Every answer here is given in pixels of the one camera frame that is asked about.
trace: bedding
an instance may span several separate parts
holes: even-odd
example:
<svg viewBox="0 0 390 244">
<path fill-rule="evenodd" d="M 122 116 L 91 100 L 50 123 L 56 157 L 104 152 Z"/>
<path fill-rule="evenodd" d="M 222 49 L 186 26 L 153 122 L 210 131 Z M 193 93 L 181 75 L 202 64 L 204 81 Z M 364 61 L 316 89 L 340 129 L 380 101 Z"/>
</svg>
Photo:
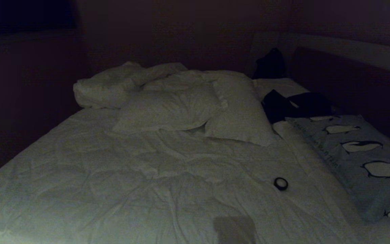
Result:
<svg viewBox="0 0 390 244">
<path fill-rule="evenodd" d="M 272 90 L 276 90 L 285 98 L 309 92 L 306 88 L 297 84 L 294 80 L 290 78 L 254 79 L 253 83 L 260 101 L 262 101 L 264 97 Z"/>
<path fill-rule="evenodd" d="M 252 80 L 234 74 L 210 73 L 206 79 L 217 79 L 214 88 L 228 107 L 205 125 L 207 137 L 233 139 L 269 146 L 277 141 L 263 107 L 257 99 Z"/>
<path fill-rule="evenodd" d="M 128 92 L 155 79 L 187 70 L 181 63 L 165 63 L 142 68 L 135 62 L 107 69 L 73 85 L 76 102 L 83 108 L 119 108 L 127 100 Z"/>
<path fill-rule="evenodd" d="M 85 108 L 0 169 L 0 243 L 218 243 L 231 231 L 260 244 L 359 242 L 286 141 L 211 139 L 204 127 L 122 135 L 117 120 Z"/>
<path fill-rule="evenodd" d="M 291 148 L 308 178 L 317 185 L 322 195 L 326 196 L 325 201 L 332 202 L 330 206 L 339 208 L 337 215 L 343 216 L 362 243 L 390 243 L 390 218 L 383 218 L 375 223 L 364 223 L 349 193 L 299 129 L 286 121 L 275 123 L 272 127 Z"/>
<path fill-rule="evenodd" d="M 140 91 L 132 93 L 121 106 L 118 122 L 112 130 L 124 134 L 159 129 L 189 130 L 200 127 L 226 107 L 226 100 L 219 100 L 211 83 L 176 93 Z"/>
<path fill-rule="evenodd" d="M 203 72 L 199 70 L 182 71 L 166 78 L 158 79 L 145 84 L 143 91 L 168 91 L 177 92 L 189 89 L 194 85 L 211 82 L 203 78 Z"/>
<path fill-rule="evenodd" d="M 287 118 L 325 159 L 367 222 L 390 218 L 390 139 L 361 116 Z"/>
</svg>

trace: bed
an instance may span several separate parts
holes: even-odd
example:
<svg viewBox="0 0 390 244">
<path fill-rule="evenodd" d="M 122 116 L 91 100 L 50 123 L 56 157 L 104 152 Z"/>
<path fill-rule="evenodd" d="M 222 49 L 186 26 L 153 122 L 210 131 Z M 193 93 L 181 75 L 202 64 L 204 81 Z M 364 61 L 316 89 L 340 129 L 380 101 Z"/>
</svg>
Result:
<svg viewBox="0 0 390 244">
<path fill-rule="evenodd" d="M 390 241 L 390 218 L 365 223 L 297 128 L 268 123 L 255 89 L 266 80 L 122 67 L 78 82 L 85 108 L 0 169 L 0 243 Z"/>
</svg>

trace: penguin pillowcase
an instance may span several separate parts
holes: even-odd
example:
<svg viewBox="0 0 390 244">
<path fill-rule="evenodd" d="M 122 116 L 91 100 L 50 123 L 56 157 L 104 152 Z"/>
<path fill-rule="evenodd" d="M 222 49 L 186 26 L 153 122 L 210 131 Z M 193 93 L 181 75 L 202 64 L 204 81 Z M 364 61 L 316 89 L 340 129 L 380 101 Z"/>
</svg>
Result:
<svg viewBox="0 0 390 244">
<path fill-rule="evenodd" d="M 366 222 L 390 218 L 390 139 L 361 116 L 286 118 L 323 157 Z"/>
</svg>

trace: wall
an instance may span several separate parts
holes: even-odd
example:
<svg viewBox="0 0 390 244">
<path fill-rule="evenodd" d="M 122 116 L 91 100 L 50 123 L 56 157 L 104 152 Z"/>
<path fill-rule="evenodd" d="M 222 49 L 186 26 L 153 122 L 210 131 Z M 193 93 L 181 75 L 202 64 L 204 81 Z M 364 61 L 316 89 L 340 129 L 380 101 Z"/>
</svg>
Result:
<svg viewBox="0 0 390 244">
<path fill-rule="evenodd" d="M 297 47 L 306 47 L 390 71 L 390 46 L 336 37 L 281 33 L 277 47 L 290 67 Z"/>
<path fill-rule="evenodd" d="M 246 60 L 244 74 L 253 77 L 257 69 L 257 60 L 264 57 L 272 48 L 278 47 L 279 37 L 284 32 L 263 31 L 256 32 L 252 38 L 251 49 Z"/>
<path fill-rule="evenodd" d="M 390 0 L 294 0 L 288 31 L 390 46 Z"/>
<path fill-rule="evenodd" d="M 0 167 L 79 109 L 72 91 L 90 69 L 74 31 L 0 45 Z"/>
<path fill-rule="evenodd" d="M 285 31 L 289 0 L 77 0 L 93 72 L 127 60 L 243 71 L 255 31 Z"/>
</svg>

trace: wrinkled sheet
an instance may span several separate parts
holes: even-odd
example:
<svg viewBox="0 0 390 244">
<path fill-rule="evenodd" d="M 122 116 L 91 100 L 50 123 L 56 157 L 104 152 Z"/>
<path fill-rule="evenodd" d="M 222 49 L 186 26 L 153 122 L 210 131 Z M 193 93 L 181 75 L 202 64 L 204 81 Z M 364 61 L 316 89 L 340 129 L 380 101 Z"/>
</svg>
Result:
<svg viewBox="0 0 390 244">
<path fill-rule="evenodd" d="M 116 114 L 84 109 L 1 168 L 0 243 L 357 242 L 285 141 L 121 136 Z"/>
</svg>

